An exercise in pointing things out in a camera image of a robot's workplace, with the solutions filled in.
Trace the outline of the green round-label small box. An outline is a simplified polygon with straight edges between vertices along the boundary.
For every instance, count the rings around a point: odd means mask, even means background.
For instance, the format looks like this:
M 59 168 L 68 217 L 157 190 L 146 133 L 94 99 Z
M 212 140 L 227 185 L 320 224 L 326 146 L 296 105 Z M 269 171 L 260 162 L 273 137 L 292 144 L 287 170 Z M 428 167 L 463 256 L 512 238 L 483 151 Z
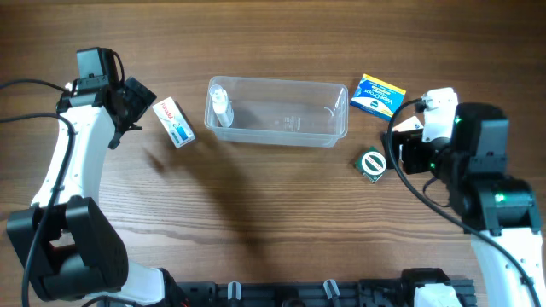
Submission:
M 386 158 L 374 147 L 361 154 L 354 165 L 371 183 L 379 181 L 386 172 Z

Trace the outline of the blue yellow VapoDrops box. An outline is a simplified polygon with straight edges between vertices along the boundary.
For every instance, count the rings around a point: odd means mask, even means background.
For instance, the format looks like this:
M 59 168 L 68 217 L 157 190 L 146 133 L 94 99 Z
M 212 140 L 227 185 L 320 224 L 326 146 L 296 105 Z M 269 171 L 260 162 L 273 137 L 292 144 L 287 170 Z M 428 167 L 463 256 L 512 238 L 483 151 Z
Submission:
M 406 90 L 364 74 L 350 104 L 377 118 L 390 121 L 394 112 L 402 105 L 405 94 Z

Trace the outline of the white orange medicine box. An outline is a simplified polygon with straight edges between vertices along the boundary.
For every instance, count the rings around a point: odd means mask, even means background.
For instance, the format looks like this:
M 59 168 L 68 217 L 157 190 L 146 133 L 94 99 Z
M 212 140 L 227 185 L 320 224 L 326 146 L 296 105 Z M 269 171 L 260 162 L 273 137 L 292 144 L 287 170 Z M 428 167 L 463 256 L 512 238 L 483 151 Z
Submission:
M 405 131 L 411 131 L 411 130 L 420 130 L 423 128 L 423 124 L 421 121 L 416 117 L 412 116 L 405 121 L 395 125 L 392 128 L 393 132 L 405 132 Z

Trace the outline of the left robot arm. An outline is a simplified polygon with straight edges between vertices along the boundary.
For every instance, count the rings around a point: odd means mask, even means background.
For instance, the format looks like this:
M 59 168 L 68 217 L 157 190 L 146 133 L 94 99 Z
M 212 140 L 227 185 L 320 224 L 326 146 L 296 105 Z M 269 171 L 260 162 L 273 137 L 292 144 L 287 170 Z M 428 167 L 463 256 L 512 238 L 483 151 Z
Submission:
M 156 95 L 126 78 L 106 48 L 77 53 L 79 76 L 61 92 L 52 118 L 59 134 L 42 187 L 29 208 L 9 215 L 7 234 L 24 267 L 21 303 L 176 306 L 183 292 L 164 269 L 128 259 L 124 242 L 98 206 L 106 152 L 138 130 Z

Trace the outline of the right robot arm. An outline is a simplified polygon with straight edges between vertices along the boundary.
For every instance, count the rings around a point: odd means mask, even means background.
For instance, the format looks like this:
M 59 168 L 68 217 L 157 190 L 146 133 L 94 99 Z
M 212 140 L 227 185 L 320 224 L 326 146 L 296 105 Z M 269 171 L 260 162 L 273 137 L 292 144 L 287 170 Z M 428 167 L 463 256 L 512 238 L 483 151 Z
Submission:
M 531 185 L 506 172 L 509 121 L 491 104 L 466 102 L 445 119 L 449 137 L 426 144 L 423 130 L 396 132 L 383 145 L 406 188 L 471 236 L 491 306 L 543 306 L 543 236 Z M 418 192 L 407 176 L 429 171 L 448 190 L 454 217 Z

